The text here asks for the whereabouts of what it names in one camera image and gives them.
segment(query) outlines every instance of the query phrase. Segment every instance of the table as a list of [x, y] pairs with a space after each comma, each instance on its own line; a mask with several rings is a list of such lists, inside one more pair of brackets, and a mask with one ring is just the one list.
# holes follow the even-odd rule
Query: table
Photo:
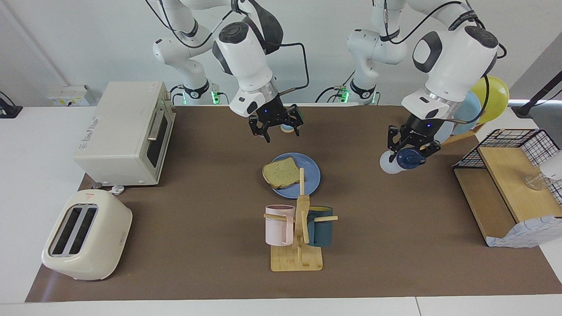
[[[26, 108], [24, 109], [24, 111], [28, 112], [30, 116], [28, 116], [28, 119], [26, 119], [25, 121], [20, 120], [16, 125], [20, 125], [21, 126], [21, 133], [22, 136], [21, 138], [15, 138], [15, 139], [11, 139], [10, 144], [13, 144], [14, 146], [17, 145], [22, 145], [21, 140], [24, 138], [30, 138], [33, 139], [34, 141], [36, 141], [37, 139], [42, 140], [44, 143], [44, 147], [42, 147], [42, 149], [47, 150], [49, 148], [51, 148], [52, 152], [58, 152], [59, 157], [61, 158], [60, 161], [58, 161], [58, 164], [51, 164], [51, 170], [49, 169], [42, 169], [40, 170], [40, 172], [38, 173], [38, 175], [40, 175], [41, 179], [34, 179], [35, 183], [38, 183], [39, 180], [42, 180], [42, 183], [48, 183], [50, 178], [49, 175], [50, 173], [48, 171], [52, 171], [55, 174], [60, 175], [59, 178], [61, 178], [61, 181], [64, 180], [63, 182], [70, 182], [70, 183], [74, 183], [74, 186], [72, 188], [68, 188], [66, 193], [61, 193], [60, 195], [62, 196], [59, 200], [56, 198], [47, 198], [45, 199], [45, 203], [43, 203], [43, 206], [46, 209], [50, 209], [51, 213], [54, 212], [54, 215], [51, 214], [53, 216], [53, 219], [51, 220], [51, 222], [48, 222], [48, 219], [45, 220], [44, 218], [38, 218], [38, 224], [37, 226], [43, 227], [43, 230], [45, 231], [45, 234], [43, 236], [39, 236], [40, 233], [31, 233], [28, 234], [30, 236], [32, 236], [32, 238], [27, 239], [27, 240], [23, 240], [23, 239], [18, 239], [16, 241], [21, 241], [20, 244], [15, 245], [15, 247], [21, 247], [22, 249], [24, 248], [24, 246], [33, 246], [35, 245], [35, 248], [38, 249], [42, 249], [43, 243], [44, 243], [44, 239], [48, 234], [48, 231], [51, 228], [51, 224], [52, 221], [54, 220], [54, 217], [56, 217], [59, 212], [60, 212], [60, 207], [62, 207], [62, 205], [64, 204], [64, 201], [72, 194], [72, 192], [76, 189], [76, 185], [78, 184], [79, 178], [81, 178], [81, 171], [77, 170], [78, 167], [76, 168], [72, 168], [72, 164], [70, 161], [69, 156], [66, 156], [65, 154], [62, 154], [62, 152], [64, 152], [65, 150], [67, 152], [72, 152], [72, 150], [74, 149], [74, 139], [77, 139], [81, 136], [81, 133], [83, 131], [83, 128], [81, 128], [80, 126], [84, 126], [87, 121], [89, 120], [93, 109], [69, 109], [69, 108], [47, 108], [47, 109], [29, 109]], [[507, 111], [506, 113], [504, 113], [502, 115], [502, 117], [500, 117], [499, 120], [497, 121], [497, 124], [499, 124], [500, 126], [505, 126], [505, 127], [518, 127], [518, 128], [529, 128], [529, 127], [533, 127], [530, 126], [532, 125], [532, 121], [521, 121], [521, 120], [514, 120], [511, 116], [510, 116], [511, 112]], [[68, 129], [65, 130], [63, 134], [72, 134], [75, 133], [76, 137], [59, 137], [58, 139], [55, 138], [49, 138], [45, 135], [42, 134], [38, 134], [36, 129], [30, 129], [29, 126], [37, 124], [38, 121], [43, 121], [45, 123], [47, 123], [47, 127], [44, 128], [44, 130], [49, 131], [49, 135], [55, 134], [55, 135], [59, 135], [61, 133], [57, 133], [56, 130], [53, 130], [54, 127], [59, 127], [61, 126], [63, 123], [69, 123], [71, 121], [74, 120], [82, 120], [83, 123], [82, 124], [78, 124], [78, 122], [76, 121], [76, 124], [69, 124], [67, 127]], [[6, 130], [11, 130], [14, 128], [14, 126], [11, 123], [11, 125], [5, 125], [7, 123], [2, 123], [0, 121], [0, 132], [2, 132], [2, 134], [4, 134], [6, 132]], [[10, 157], [11, 155], [6, 155], [4, 154], [2, 156], [2, 160], [1, 161], [8, 161], [6, 159], [6, 157]], [[37, 164], [38, 162], [41, 162], [41, 157], [39, 156], [27, 156], [28, 159], [27, 161], [25, 161], [25, 165], [27, 166], [32, 166], [34, 164]], [[71, 173], [70, 176], [64, 176], [64, 172], [66, 171], [71, 171], [69, 173]], [[6, 179], [6, 177], [4, 177], [6, 175], [6, 173], [2, 174], [2, 181], [8, 181]], [[12, 173], [11, 174], [11, 178], [9, 179], [10, 182], [14, 182], [15, 179], [17, 179], [17, 177], [20, 177], [21, 175], [17, 175]], [[21, 183], [25, 183], [28, 186], [28, 191], [33, 191], [34, 193], [37, 192], [41, 192], [42, 189], [44, 188], [44, 185], [36, 185], [36, 186], [30, 186], [30, 183], [33, 183], [30, 179], [28, 179], [28, 181], [21, 181]], [[16, 189], [12, 189], [12, 190], [8, 190], [8, 191], [4, 191], [10, 194], [14, 194], [14, 195], [20, 195], [21, 196], [21, 191], [18, 191]], [[12, 204], [13, 209], [16, 210], [25, 210], [25, 207], [22, 206], [21, 204], [21, 199], [13, 199], [12, 202], [14, 204]], [[3, 240], [5, 240], [7, 237], [7, 235], [4, 234], [3, 235]], [[557, 273], [560, 275], [560, 270], [561, 269], [557, 269], [557, 267], [560, 267], [560, 263], [562, 262], [562, 260], [559, 260], [558, 262], [556, 262], [556, 257], [555, 256], [551, 256], [549, 255], [549, 252], [551, 254], [555, 254], [555, 252], [560, 252], [560, 247], [559, 247], [559, 243], [553, 242], [552, 245], [549, 245], [548, 247], [541, 247], [543, 248], [543, 251], [545, 252], [545, 255], [547, 256], [547, 258], [549, 259], [551, 265], [555, 268], [555, 271], [557, 271]], [[29, 247], [25, 247], [25, 249], [27, 249], [27, 251], [29, 252], [27, 254], [27, 256], [25, 257], [26, 260], [22, 260], [22, 261], [27, 261], [27, 262], [31, 262], [33, 263], [35, 260], [35, 268], [31, 268], [31, 272], [29, 267], [26, 267], [24, 265], [20, 264], [19, 260], [15, 260], [12, 259], [10, 262], [8, 261], [4, 261], [3, 262], [3, 267], [9, 267], [8, 269], [3, 269], [3, 271], [10, 271], [8, 273], [5, 273], [2, 276], [2, 279], [5, 280], [5, 276], [9, 276], [9, 274], [16, 274], [19, 273], [20, 275], [25, 275], [27, 273], [27, 275], [31, 275], [31, 279], [33, 279], [35, 271], [37, 269], [37, 266], [39, 265], [39, 256], [37, 251], [34, 250], [30, 250]], [[6, 289], [6, 292], [13, 292], [14, 289], [17, 287], [17, 283], [20, 283], [19, 280], [21, 280], [22, 278], [19, 277], [15, 277], [12, 279], [11, 282], [7, 282], [7, 284], [11, 284], [12, 286], [4, 286], [4, 288]], [[7, 302], [11, 302], [11, 303], [17, 303], [22, 302], [22, 299], [20, 298], [19, 300], [17, 298], [15, 299], [6, 299], [6, 296], [3, 295], [2, 297], [2, 302], [3, 303], [7, 303]], [[546, 295], [546, 296], [509, 296], [509, 297], [497, 297], [497, 296], [491, 296], [491, 297], [437, 297], [437, 298], [417, 298], [417, 303], [419, 303], [423, 315], [439, 315], [439, 313], [436, 313], [437, 311], [439, 311], [439, 309], [443, 306], [449, 306], [449, 310], [450, 312], [460, 312], [463, 308], [465, 308], [465, 306], [470, 306], [471, 311], [472, 312], [476, 312], [478, 313], [478, 311], [481, 311], [479, 314], [485, 314], [487, 311], [493, 311], [493, 310], [497, 310], [497, 307], [493, 307], [492, 305], [495, 306], [501, 306], [502, 311], [505, 312], [506, 314], [510, 314], [510, 315], [517, 315], [518, 312], [520, 312], [520, 308], [523, 305], [527, 305], [527, 306], [532, 306], [532, 308], [534, 309], [534, 313], [536, 314], [542, 314], [542, 315], [555, 315], [558, 314], [558, 311], [560, 310], [560, 302], [562, 300], [560, 300], [561, 296], [560, 295]], [[286, 303], [285, 300], [276, 300], [276, 303]], [[49, 303], [49, 304], [16, 304], [16, 305], [0, 305], [0, 314], [3, 314], [4, 312], [6, 312], [6, 314], [16, 314], [17, 312], [19, 313], [23, 313], [25, 312], [26, 314], [45, 314], [45, 313], [51, 313], [51, 314], [59, 314], [59, 315], [70, 315], [71, 311], [75, 312], [76, 308], [81, 308], [86, 314], [88, 313], [88, 310], [93, 310], [93, 308], [90, 308], [92, 306], [96, 306], [98, 308], [102, 307], [104, 309], [106, 309], [107, 314], [111, 315], [111, 314], [119, 314], [119, 315], [125, 315], [128, 314], [125, 311], [130, 310], [131, 313], [130, 314], [142, 314], [143, 312], [145, 312], [146, 314], [150, 314], [150, 311], [154, 311], [154, 310], [158, 310], [158, 311], [169, 311], [170, 314], [174, 314], [174, 313], [179, 313], [180, 311], [185, 311], [185, 309], [191, 309], [193, 308], [193, 312], [194, 314], [202, 314], [204, 310], [229, 310], [231, 311], [231, 314], [242, 314], [243, 311], [247, 311], [248, 309], [246, 309], [246, 306], [248, 306], [247, 304], [251, 304], [251, 306], [255, 306], [255, 309], [253, 310], [253, 312], [260, 310], [260, 308], [263, 308], [263, 306], [270, 306], [269, 304], [274, 304], [275, 302], [269, 302], [267, 300], [258, 300], [258, 301], [167, 301], [167, 302], [162, 302], [162, 301], [144, 301], [144, 302], [101, 302], [101, 303]], [[316, 310], [318, 309], [326, 309], [326, 310], [332, 310], [332, 312], [327, 312], [326, 315], [336, 315], [338, 314], [339, 309], [337, 308], [337, 306], [354, 306], [355, 307], [355, 311], [357, 311], [356, 314], [378, 314], [377, 311], [380, 312], [380, 314], [385, 314], [385, 312], [389, 312], [387, 314], [395, 314], [395, 315], [419, 315], [419, 313], [417, 312], [417, 305], [416, 305], [416, 299], [413, 297], [406, 297], [406, 298], [399, 298], [399, 299], [387, 299], [387, 298], [383, 298], [383, 299], [360, 299], [360, 300], [355, 300], [355, 299], [345, 299], [345, 300], [291, 300], [290, 301], [291, 304], [298, 304], [298, 306], [301, 307], [306, 307], [308, 306], [309, 308], [314, 308]]]

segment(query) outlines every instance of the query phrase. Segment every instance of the light blue plate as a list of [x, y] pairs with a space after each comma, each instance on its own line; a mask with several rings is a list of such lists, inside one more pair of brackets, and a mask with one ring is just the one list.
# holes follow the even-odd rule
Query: light blue plate
[[[297, 167], [305, 168], [305, 194], [311, 195], [318, 188], [318, 184], [320, 184], [320, 168], [318, 168], [318, 165], [312, 158], [298, 152], [287, 152], [277, 156], [273, 161], [288, 157], [293, 157]], [[301, 193], [298, 183], [282, 189], [273, 189], [273, 191], [286, 198], [298, 198]]]
[[[466, 94], [466, 98], [464, 99], [463, 104], [461, 104], [459, 109], [455, 112], [455, 119], [463, 121], [474, 119], [480, 113], [481, 108], [482, 107], [480, 106], [480, 100], [478, 99], [476, 94], [474, 94], [474, 92], [472, 91], [469, 91]], [[471, 130], [476, 125], [476, 123], [478, 123], [478, 120], [470, 124], [457, 124], [453, 129], [451, 135], [464, 134]]]

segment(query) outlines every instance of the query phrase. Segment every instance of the pink mug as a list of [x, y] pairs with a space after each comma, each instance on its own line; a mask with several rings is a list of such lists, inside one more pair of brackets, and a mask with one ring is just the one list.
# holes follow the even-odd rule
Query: pink mug
[[272, 246], [288, 246], [293, 244], [294, 206], [268, 205], [265, 207], [265, 213], [287, 218], [287, 221], [272, 218], [265, 219], [265, 242]]

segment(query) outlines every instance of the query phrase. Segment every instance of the white table surface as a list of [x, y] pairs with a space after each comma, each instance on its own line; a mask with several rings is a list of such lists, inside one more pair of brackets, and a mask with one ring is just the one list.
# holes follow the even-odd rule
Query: white table surface
[[[40, 253], [83, 171], [72, 161], [92, 107], [25, 108], [0, 120], [0, 315], [561, 315], [562, 295], [386, 297], [373, 299], [278, 299], [26, 303]], [[495, 128], [536, 128], [507, 110], [477, 134]], [[562, 277], [562, 238], [541, 245]]]

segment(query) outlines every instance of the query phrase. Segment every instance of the mug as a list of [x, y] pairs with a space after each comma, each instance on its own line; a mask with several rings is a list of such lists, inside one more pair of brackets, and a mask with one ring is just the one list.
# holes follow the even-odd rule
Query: mug
[[265, 207], [266, 214], [280, 215], [287, 221], [272, 218], [265, 219], [265, 242], [272, 246], [288, 246], [293, 244], [294, 206], [291, 205], [268, 205]]
[[328, 247], [332, 244], [332, 221], [315, 222], [317, 217], [332, 216], [334, 210], [327, 206], [311, 206], [306, 224], [309, 230], [307, 245], [315, 247]]

